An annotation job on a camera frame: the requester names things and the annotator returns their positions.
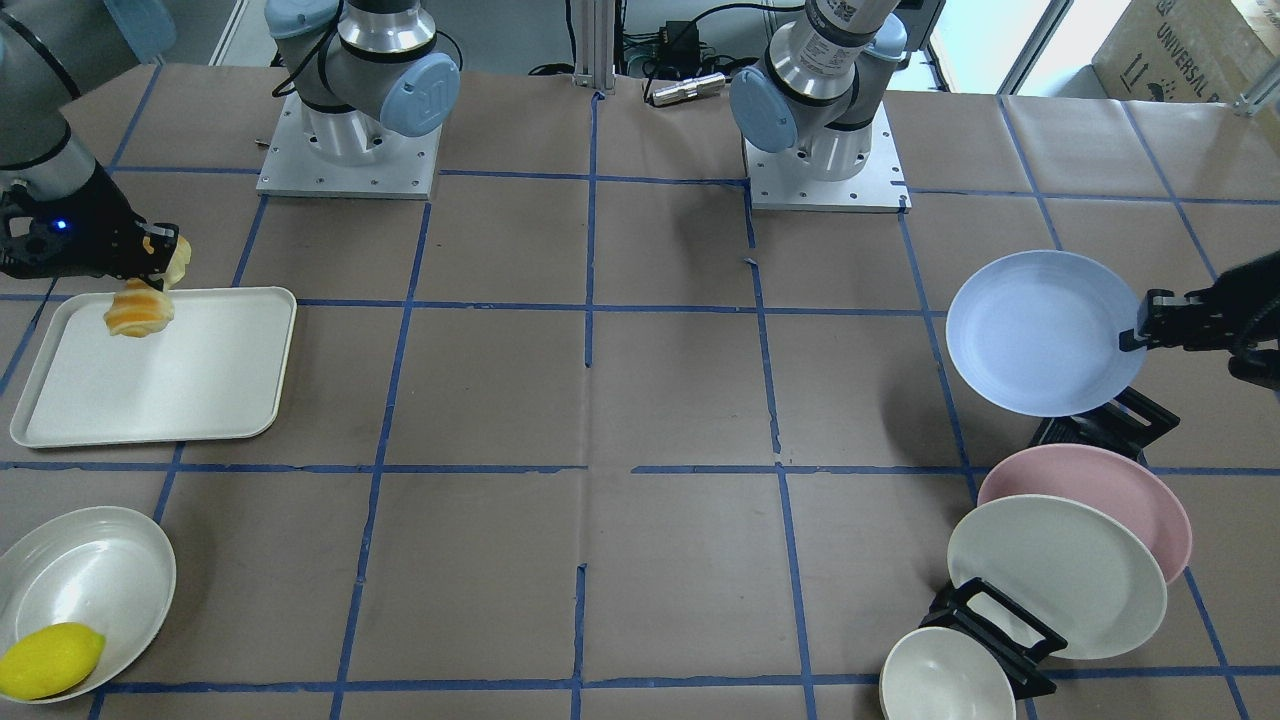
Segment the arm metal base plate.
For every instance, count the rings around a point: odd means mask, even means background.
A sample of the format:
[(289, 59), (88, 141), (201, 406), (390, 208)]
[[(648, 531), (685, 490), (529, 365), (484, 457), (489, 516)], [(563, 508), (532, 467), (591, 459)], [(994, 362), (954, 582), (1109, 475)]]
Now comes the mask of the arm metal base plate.
[(860, 129), (822, 128), (808, 146), (783, 152), (744, 140), (742, 155), (756, 210), (905, 213), (913, 206), (884, 105)]
[(428, 201), (442, 129), (404, 137), (361, 111), (320, 113), (285, 99), (256, 190), (274, 197)]

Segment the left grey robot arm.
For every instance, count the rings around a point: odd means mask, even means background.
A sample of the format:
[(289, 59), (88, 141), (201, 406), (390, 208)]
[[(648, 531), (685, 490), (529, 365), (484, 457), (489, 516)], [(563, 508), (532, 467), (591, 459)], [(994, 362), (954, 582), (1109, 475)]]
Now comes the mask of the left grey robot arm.
[[(905, 211), (887, 174), (884, 91), (905, 58), (893, 1), (808, 1), (755, 64), (733, 73), (730, 105), (759, 204), (772, 209)], [(1226, 270), (1208, 288), (1138, 297), (1105, 265), (1025, 251), (972, 275), (946, 320), (950, 356), (992, 404), (1053, 416), (1125, 389), (1151, 348), (1224, 350), (1240, 380), (1277, 388), (1277, 255)]]

